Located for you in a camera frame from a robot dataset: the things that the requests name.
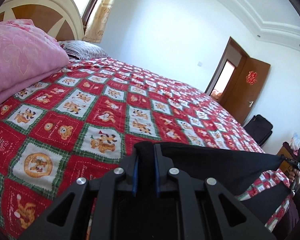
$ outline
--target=door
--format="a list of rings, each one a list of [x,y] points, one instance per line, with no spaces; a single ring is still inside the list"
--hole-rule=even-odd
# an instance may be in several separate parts
[[[239,123],[243,123],[266,81],[270,65],[248,57],[235,85],[222,104]]]

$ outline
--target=human hand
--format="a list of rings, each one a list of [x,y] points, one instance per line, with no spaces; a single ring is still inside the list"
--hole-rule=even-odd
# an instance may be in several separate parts
[[[293,171],[289,171],[289,181],[292,183],[295,180],[295,176],[297,176],[296,186],[300,185],[300,171],[294,169]]]

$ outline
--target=cream headboard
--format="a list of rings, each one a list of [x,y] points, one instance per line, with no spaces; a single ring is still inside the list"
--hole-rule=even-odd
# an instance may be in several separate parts
[[[32,19],[58,41],[83,38],[82,20],[73,0],[5,0],[0,21],[12,19]]]

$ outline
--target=suitcase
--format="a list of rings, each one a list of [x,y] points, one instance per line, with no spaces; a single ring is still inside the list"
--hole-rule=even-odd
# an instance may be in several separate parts
[[[253,118],[243,127],[247,133],[258,143],[264,145],[272,134],[273,125],[260,114]]]

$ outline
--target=red patterned bedspread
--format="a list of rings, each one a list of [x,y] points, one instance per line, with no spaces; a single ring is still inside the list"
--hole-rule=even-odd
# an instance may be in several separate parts
[[[77,177],[117,166],[137,142],[263,152],[201,91],[112,58],[70,64],[0,105],[0,227],[17,238]],[[244,200],[280,181],[264,172]],[[287,199],[266,224],[282,218]]]

